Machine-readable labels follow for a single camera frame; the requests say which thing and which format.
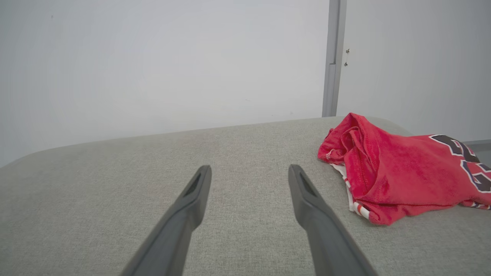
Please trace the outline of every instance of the door frame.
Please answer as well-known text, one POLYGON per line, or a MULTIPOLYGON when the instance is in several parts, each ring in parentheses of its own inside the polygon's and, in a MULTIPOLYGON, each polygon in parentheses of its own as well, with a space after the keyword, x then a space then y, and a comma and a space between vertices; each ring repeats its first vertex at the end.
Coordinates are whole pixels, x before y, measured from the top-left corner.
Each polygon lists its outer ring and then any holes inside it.
POLYGON ((322 117, 336 116, 339 81, 341 79, 341 63, 343 58, 346 2, 347 0, 329 1, 326 72, 324 76, 322 117))

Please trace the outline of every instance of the white wall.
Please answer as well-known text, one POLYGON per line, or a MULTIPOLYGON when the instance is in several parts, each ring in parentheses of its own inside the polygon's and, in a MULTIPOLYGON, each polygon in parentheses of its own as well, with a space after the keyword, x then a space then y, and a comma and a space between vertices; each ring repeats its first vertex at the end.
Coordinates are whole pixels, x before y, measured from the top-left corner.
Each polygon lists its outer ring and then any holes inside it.
POLYGON ((348 0, 337 115, 491 139, 491 1, 348 0))
POLYGON ((320 117, 327 0, 0 3, 0 166, 102 139, 320 117))

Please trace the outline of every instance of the gray upholstered cushion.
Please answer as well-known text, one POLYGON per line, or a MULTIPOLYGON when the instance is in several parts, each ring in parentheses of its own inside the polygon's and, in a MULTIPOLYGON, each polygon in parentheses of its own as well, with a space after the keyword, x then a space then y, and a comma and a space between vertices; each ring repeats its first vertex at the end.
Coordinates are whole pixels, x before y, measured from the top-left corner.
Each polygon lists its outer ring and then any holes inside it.
POLYGON ((348 211, 340 175, 317 160, 341 119, 123 138, 21 158, 0 169, 0 275, 117 275, 204 164, 212 166, 213 181, 184 275, 314 275, 293 214, 292 163, 303 167, 380 275, 490 271, 489 211, 457 206, 389 227, 348 211))

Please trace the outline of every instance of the black printed number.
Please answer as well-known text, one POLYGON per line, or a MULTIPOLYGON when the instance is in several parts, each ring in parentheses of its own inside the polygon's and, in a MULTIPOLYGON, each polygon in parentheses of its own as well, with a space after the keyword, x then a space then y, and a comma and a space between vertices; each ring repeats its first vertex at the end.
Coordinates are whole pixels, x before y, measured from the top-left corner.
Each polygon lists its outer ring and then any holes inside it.
POLYGON ((489 178, 491 176, 491 169, 481 164, 479 158, 472 154, 466 145, 445 135, 433 135, 430 138, 438 143, 447 145, 452 155, 462 156, 464 159, 461 160, 461 168, 468 174, 471 183, 481 193, 491 193, 491 179, 489 178), (482 172, 472 174, 469 165, 478 166, 482 172))

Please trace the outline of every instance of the red jersey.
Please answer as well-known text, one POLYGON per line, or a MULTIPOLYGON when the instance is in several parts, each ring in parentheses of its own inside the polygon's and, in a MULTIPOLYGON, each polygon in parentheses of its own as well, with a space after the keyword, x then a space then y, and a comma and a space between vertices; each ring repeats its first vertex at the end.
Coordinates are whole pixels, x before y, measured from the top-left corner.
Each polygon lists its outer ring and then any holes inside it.
POLYGON ((491 209, 491 168, 445 135, 392 135, 350 113, 329 131, 318 158, 343 175, 350 210, 375 224, 459 203, 491 209))

